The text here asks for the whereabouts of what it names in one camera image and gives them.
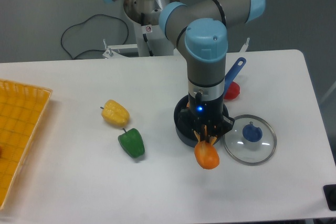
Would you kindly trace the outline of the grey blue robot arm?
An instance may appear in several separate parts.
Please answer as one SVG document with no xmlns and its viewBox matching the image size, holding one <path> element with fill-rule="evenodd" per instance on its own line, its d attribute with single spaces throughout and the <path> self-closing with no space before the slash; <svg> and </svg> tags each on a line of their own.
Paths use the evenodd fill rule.
<svg viewBox="0 0 336 224">
<path fill-rule="evenodd" d="M 261 16 L 266 0 L 124 0 L 124 11 L 142 26 L 159 26 L 155 36 L 186 60 L 188 94 L 174 110 L 179 138 L 194 147 L 197 135 L 219 139 L 234 126 L 224 104 L 227 29 Z"/>
</svg>

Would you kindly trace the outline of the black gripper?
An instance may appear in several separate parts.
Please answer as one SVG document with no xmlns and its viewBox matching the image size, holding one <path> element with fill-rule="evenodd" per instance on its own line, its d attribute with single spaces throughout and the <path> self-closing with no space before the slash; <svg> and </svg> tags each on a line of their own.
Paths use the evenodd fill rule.
<svg viewBox="0 0 336 224">
<path fill-rule="evenodd" d="M 181 140 L 201 141 L 201 127 L 206 126 L 210 145 L 232 130 L 235 120 L 228 114 L 224 96 L 204 101 L 200 94 L 186 95 L 178 102 L 178 136 Z"/>
</svg>

